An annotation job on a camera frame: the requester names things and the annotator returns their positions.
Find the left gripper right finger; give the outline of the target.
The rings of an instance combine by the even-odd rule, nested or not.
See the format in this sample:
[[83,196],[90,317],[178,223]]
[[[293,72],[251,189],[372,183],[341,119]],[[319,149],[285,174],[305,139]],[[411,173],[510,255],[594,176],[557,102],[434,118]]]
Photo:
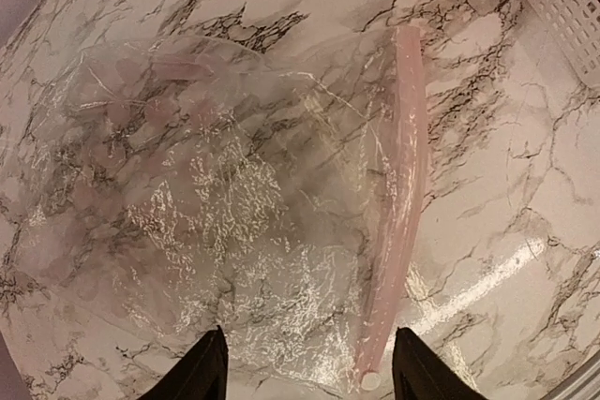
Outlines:
[[410,328],[398,328],[392,358],[396,400],[486,400]]

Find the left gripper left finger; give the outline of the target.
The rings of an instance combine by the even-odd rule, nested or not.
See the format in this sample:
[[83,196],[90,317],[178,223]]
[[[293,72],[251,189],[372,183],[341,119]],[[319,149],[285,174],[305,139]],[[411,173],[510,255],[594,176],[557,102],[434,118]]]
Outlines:
[[220,327],[206,332],[157,384],[157,399],[226,399],[229,353]]

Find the clear zip top bag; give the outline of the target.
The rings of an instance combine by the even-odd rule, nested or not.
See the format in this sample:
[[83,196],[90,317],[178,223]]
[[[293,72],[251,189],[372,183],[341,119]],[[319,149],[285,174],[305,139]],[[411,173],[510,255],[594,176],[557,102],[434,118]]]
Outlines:
[[379,385],[421,214],[420,33],[292,58],[99,44],[1,142],[17,267],[116,326],[337,393]]

